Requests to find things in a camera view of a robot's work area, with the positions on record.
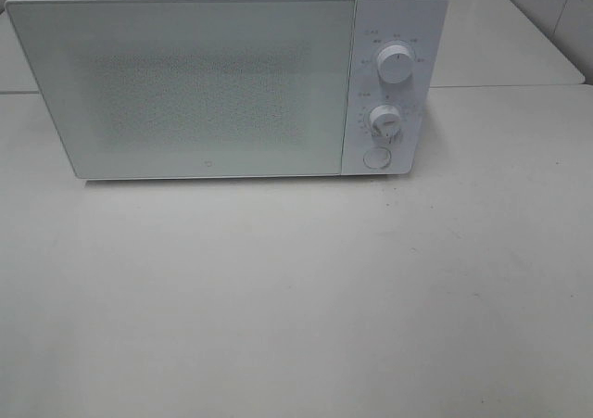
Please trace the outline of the upper white power knob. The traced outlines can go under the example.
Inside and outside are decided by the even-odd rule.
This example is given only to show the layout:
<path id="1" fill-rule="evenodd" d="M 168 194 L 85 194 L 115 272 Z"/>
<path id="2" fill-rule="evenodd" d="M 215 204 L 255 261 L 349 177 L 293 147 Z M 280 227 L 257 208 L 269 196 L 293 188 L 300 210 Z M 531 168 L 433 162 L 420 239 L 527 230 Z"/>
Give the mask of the upper white power knob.
<path id="1" fill-rule="evenodd" d="M 406 81 L 412 74 L 414 62 L 412 49 L 399 41 L 382 47 L 375 59 L 380 79 L 388 84 Z"/>

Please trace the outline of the white microwave door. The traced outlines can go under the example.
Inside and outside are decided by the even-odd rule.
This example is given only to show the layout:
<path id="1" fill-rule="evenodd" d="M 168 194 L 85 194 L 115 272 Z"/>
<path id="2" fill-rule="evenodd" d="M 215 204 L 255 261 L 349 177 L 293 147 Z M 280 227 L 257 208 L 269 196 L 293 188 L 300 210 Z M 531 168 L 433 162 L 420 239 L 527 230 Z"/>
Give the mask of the white microwave door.
<path id="1" fill-rule="evenodd" d="M 353 0 L 13 3 L 76 176 L 337 174 Z"/>

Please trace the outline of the round door release button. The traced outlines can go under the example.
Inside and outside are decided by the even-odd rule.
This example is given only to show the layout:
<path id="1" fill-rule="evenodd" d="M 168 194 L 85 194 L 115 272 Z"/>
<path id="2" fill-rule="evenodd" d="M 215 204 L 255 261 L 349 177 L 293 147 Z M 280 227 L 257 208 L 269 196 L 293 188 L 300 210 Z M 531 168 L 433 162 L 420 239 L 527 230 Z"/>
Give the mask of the round door release button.
<path id="1" fill-rule="evenodd" d="M 384 169 L 388 167 L 391 162 L 391 152 L 385 147 L 374 147 L 364 153 L 363 162 L 369 169 Z"/>

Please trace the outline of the white microwave oven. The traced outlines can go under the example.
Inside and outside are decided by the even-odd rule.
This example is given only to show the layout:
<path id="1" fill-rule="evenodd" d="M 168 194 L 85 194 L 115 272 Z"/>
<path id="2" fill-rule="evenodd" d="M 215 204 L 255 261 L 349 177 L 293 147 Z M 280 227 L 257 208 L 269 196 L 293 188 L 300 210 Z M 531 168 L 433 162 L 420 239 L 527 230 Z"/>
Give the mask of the white microwave oven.
<path id="1" fill-rule="evenodd" d="M 13 3 L 69 3 L 69 2 L 214 2 L 214 1 L 290 1 L 290 0 L 6 0 L 5 9 Z M 341 169 L 337 174 L 282 175 L 282 176 L 211 176 L 193 178 L 145 179 L 207 179 L 258 178 L 305 176 L 398 175 L 408 173 L 412 167 L 423 120 L 426 101 L 448 0 L 353 0 L 349 73 L 347 82 L 347 109 Z M 383 82 L 376 68 L 378 51 L 395 41 L 407 44 L 415 55 L 411 76 L 404 82 Z M 399 109 L 402 122 L 399 132 L 391 138 L 372 135 L 369 113 L 381 105 Z M 374 147 L 385 147 L 391 152 L 388 167 L 372 170 L 363 162 L 364 153 Z"/>

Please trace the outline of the white timer knob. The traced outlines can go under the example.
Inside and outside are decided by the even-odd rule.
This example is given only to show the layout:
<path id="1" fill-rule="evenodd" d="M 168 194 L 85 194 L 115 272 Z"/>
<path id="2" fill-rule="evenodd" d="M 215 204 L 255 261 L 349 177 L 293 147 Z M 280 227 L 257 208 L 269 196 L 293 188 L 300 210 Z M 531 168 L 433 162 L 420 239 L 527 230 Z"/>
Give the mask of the white timer knob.
<path id="1" fill-rule="evenodd" d="M 391 138 L 400 130 L 402 115 L 392 105 L 381 105 L 374 108 L 368 116 L 371 133 L 375 137 Z"/>

